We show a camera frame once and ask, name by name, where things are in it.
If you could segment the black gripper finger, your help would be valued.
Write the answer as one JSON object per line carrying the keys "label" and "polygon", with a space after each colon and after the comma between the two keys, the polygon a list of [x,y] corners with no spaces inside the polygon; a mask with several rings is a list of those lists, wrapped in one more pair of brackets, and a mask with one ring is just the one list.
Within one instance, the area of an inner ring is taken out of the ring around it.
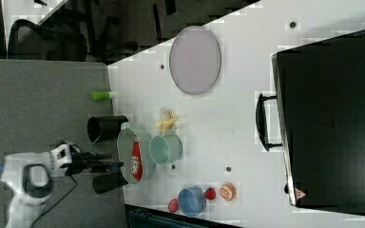
{"label": "black gripper finger", "polygon": [[91,173],[104,173],[104,172],[117,171],[124,165],[125,165],[125,163],[123,161],[95,163],[95,164],[91,165],[90,172]]}
{"label": "black gripper finger", "polygon": [[86,157],[92,160],[107,160],[112,158],[112,154],[87,153]]}

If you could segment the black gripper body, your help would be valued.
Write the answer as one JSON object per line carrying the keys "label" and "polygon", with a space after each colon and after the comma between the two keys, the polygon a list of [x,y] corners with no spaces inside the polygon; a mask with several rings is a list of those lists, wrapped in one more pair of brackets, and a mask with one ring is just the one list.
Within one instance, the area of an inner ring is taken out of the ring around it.
{"label": "black gripper body", "polygon": [[73,144],[69,149],[72,162],[67,167],[66,175],[77,175],[80,174],[83,170],[88,169],[89,164],[85,159],[85,153],[81,150],[81,148],[76,144]]}

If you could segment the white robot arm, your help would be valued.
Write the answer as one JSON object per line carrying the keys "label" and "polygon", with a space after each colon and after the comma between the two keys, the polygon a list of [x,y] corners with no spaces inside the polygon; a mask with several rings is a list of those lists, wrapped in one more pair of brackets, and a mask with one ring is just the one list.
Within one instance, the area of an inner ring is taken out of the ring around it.
{"label": "white robot arm", "polygon": [[[61,142],[49,152],[25,152],[7,155],[2,165],[0,181],[11,191],[5,228],[31,228],[42,216],[52,210],[77,186],[74,175],[88,169],[90,172],[115,171],[123,161],[106,161],[111,154],[83,152],[69,142]],[[74,186],[53,206],[47,203],[54,190],[54,179],[68,176]]]}

